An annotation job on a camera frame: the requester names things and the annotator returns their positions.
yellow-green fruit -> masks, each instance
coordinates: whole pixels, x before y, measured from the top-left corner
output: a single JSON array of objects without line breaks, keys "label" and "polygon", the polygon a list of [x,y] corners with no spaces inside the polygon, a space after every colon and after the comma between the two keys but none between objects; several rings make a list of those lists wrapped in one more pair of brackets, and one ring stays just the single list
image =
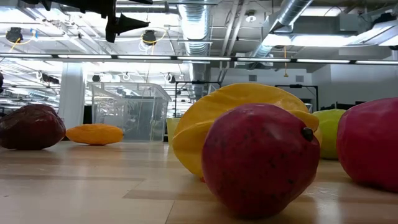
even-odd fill
[{"label": "yellow-green fruit", "polygon": [[338,159],[336,150],[336,138],[338,122],[345,110],[325,110],[315,112],[319,119],[319,128],[322,131],[321,158]]}]

clear plastic box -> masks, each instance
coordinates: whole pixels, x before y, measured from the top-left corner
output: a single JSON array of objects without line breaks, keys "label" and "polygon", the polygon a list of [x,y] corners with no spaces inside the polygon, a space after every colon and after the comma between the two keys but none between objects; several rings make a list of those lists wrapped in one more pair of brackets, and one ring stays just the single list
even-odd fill
[{"label": "clear plastic box", "polygon": [[164,140],[170,96],[151,83],[92,83],[93,123],[121,128],[125,141]]}]

wooden table surface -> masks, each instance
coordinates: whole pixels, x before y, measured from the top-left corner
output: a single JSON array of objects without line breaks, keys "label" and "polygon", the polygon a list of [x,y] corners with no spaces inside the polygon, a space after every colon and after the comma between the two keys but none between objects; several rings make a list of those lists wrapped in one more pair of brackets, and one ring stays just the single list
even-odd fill
[{"label": "wooden table surface", "polygon": [[398,194],[353,184],[322,161],[314,183],[281,214],[234,217],[168,145],[62,142],[43,151],[0,149],[1,224],[398,223]]}]

red pomegranate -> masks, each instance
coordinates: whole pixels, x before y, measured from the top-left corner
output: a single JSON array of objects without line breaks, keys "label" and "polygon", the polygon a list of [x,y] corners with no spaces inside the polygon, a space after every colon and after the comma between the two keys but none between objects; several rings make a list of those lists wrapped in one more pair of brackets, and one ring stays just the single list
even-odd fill
[{"label": "red pomegranate", "polygon": [[336,147],[357,183],[398,192],[398,98],[370,101],[340,119]]},{"label": "red pomegranate", "polygon": [[248,218],[281,212],[314,180],[320,146],[312,130],[274,105],[247,104],[220,116],[203,148],[208,188]]},{"label": "red pomegranate", "polygon": [[47,105],[27,105],[0,119],[0,145],[7,149],[40,150],[65,137],[65,126]]}]

silver air duct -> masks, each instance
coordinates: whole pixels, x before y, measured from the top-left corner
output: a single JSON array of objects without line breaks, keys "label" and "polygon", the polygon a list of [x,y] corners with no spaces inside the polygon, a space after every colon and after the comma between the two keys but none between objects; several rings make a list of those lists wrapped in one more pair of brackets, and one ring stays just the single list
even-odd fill
[{"label": "silver air duct", "polygon": [[[192,40],[185,43],[188,55],[209,56],[209,44],[195,42],[196,40],[207,40],[209,37],[210,6],[189,4],[178,5],[181,15],[181,28],[184,39]],[[206,80],[210,78],[210,68],[204,63],[190,64],[190,78],[192,81]],[[193,85],[195,98],[199,99],[203,94],[203,87]]]},{"label": "silver air duct", "polygon": [[[284,26],[292,26],[304,10],[309,7],[312,1],[313,0],[284,0],[280,7],[280,11],[277,12],[276,20],[272,20],[270,18],[272,17],[271,15],[265,21],[264,27],[267,28],[266,36],[270,31]],[[251,57],[264,58],[271,52],[273,46],[267,45],[264,40],[256,47],[255,51],[252,52]]]}]

